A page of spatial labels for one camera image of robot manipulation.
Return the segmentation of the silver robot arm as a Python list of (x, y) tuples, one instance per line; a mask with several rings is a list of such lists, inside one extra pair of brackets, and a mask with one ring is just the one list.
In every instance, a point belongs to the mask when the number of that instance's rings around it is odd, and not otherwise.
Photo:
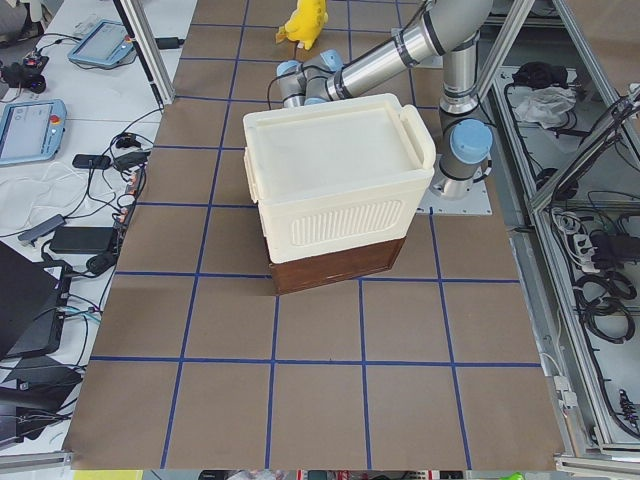
[(346, 63), (334, 49), (280, 63), (274, 83), (285, 108), (359, 97), (424, 60), (443, 60), (439, 110), (463, 119), (480, 106), (477, 44), (491, 1), (425, 1), (390, 37)]

